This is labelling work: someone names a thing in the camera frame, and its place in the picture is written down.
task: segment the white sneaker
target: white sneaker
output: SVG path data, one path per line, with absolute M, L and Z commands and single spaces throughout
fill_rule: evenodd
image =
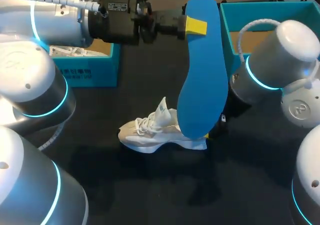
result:
M 49 55 L 52 57 L 108 57 L 102 52 L 71 46 L 50 46 Z
M 120 127 L 118 138 L 128 148 L 146 154 L 154 153 L 166 143 L 175 143 L 185 149 L 207 149 L 205 137 L 191 140 L 181 133 L 177 110 L 167 108 L 165 97 L 148 117 L 137 118 Z

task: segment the sneaker sole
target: sneaker sole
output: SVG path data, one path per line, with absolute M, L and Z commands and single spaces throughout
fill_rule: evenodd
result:
M 199 140 L 199 141 L 178 141 L 178 140 L 172 140 L 168 142 L 163 142 L 159 144 L 155 144 L 153 146 L 136 146 L 128 143 L 121 142 L 123 145 L 125 145 L 127 148 L 134 150 L 139 153 L 143 154 L 153 154 L 155 151 L 157 151 L 162 145 L 168 144 L 168 143 L 174 143 L 177 144 L 184 149 L 190 149 L 190 150 L 206 150 L 207 149 L 207 143 L 206 140 Z
M 189 0 L 185 14 L 207 22 L 205 36 L 186 36 L 189 71 L 177 104 L 180 129 L 184 136 L 194 140 L 204 137 L 219 120 L 227 101 L 228 76 L 216 1 Z

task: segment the label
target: label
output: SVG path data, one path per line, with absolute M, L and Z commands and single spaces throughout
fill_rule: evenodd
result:
M 60 72 L 65 79 L 92 79 L 90 69 L 61 69 Z
M 120 2 L 109 2 L 108 10 L 126 12 L 128 10 L 128 4 Z

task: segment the shoe tongue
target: shoe tongue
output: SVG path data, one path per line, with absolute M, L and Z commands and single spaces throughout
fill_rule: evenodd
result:
M 168 111 L 167 104 L 166 104 L 166 97 L 162 99 L 159 106 L 155 110 L 154 113 L 154 127 L 166 127 L 171 122 L 171 114 Z

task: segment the logo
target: logo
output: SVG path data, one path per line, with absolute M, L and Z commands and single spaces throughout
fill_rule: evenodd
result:
M 305 120 L 311 114 L 308 104 L 301 100 L 292 101 L 289 105 L 289 111 L 294 118 L 299 120 Z

